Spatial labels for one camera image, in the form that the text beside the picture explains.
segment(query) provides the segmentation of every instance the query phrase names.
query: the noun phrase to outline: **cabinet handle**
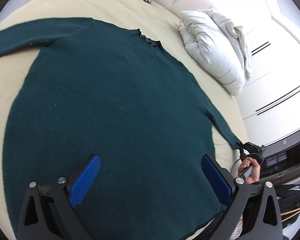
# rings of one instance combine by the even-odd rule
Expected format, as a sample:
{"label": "cabinet handle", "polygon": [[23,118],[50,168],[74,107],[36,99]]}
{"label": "cabinet handle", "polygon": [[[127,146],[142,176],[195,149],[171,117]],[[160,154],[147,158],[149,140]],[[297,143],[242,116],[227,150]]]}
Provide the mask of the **cabinet handle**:
{"label": "cabinet handle", "polygon": [[257,54],[259,51],[262,51],[263,49],[265,49],[269,45],[271,45],[271,43],[269,41],[267,41],[266,43],[262,44],[261,46],[257,47],[253,51],[251,51],[251,55],[253,56],[253,55]]}
{"label": "cabinet handle", "polygon": [[264,109],[263,111],[261,111],[260,113],[258,113],[257,115],[259,114],[263,114],[264,112],[270,110],[271,108],[283,103],[284,101],[288,100],[289,98],[293,97],[294,95],[296,95],[297,93],[300,92],[300,86],[296,87],[294,90],[290,91],[289,93],[285,94],[284,96],[278,98],[277,100],[273,101],[272,103],[256,110],[256,112],[260,111],[261,109],[264,109],[268,106],[268,108]]}

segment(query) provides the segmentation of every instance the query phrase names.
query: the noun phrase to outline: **black bag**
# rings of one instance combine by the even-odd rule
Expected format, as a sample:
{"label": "black bag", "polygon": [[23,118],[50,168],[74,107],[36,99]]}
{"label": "black bag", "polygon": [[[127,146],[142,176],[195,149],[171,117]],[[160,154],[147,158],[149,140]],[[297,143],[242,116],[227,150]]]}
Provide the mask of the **black bag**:
{"label": "black bag", "polygon": [[[277,194],[281,214],[300,208],[299,184],[276,185],[274,186],[274,189]],[[287,215],[283,215],[281,216],[281,219],[285,220],[297,212],[298,210]],[[298,216],[299,214],[296,214],[295,216],[283,221],[282,228],[286,228],[293,224],[297,220]]]}

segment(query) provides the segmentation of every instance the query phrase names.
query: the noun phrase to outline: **fitted sheet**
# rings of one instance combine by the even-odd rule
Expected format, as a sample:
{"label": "fitted sheet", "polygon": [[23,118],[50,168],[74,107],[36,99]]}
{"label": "fitted sheet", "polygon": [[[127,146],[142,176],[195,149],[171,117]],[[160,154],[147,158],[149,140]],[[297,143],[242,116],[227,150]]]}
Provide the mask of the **fitted sheet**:
{"label": "fitted sheet", "polygon": [[[33,0],[0,23],[0,30],[11,25],[49,17],[92,17],[126,29],[140,29],[162,46],[194,75],[202,90],[223,115],[233,133],[247,141],[236,100],[187,54],[178,33],[179,18],[153,2],[142,0]],[[9,221],[2,182],[2,145],[10,107],[40,48],[24,49],[0,58],[0,227],[8,239],[16,239]],[[216,160],[230,170],[238,158],[215,128],[212,128]]]}

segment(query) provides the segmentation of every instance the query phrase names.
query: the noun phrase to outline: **white comforter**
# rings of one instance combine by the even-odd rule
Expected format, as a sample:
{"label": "white comforter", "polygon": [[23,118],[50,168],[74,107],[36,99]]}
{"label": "white comforter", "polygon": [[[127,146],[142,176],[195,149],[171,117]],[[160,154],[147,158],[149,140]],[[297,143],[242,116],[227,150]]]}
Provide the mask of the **white comforter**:
{"label": "white comforter", "polygon": [[179,27],[186,51],[234,96],[252,73],[242,26],[214,9],[184,11]]}

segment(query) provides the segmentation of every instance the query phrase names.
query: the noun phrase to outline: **blue gripper pad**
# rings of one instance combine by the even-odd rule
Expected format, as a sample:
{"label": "blue gripper pad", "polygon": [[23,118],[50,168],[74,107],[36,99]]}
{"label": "blue gripper pad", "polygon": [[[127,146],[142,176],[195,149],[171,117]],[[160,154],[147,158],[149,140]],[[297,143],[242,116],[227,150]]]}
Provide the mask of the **blue gripper pad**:
{"label": "blue gripper pad", "polygon": [[72,207],[82,203],[86,193],[100,170],[100,166],[100,157],[95,155],[74,182],[69,194],[69,202]]}
{"label": "blue gripper pad", "polygon": [[222,205],[230,206],[232,203],[232,191],[221,172],[209,159],[208,155],[204,155],[201,159],[201,168],[210,183],[214,193],[217,195]]}

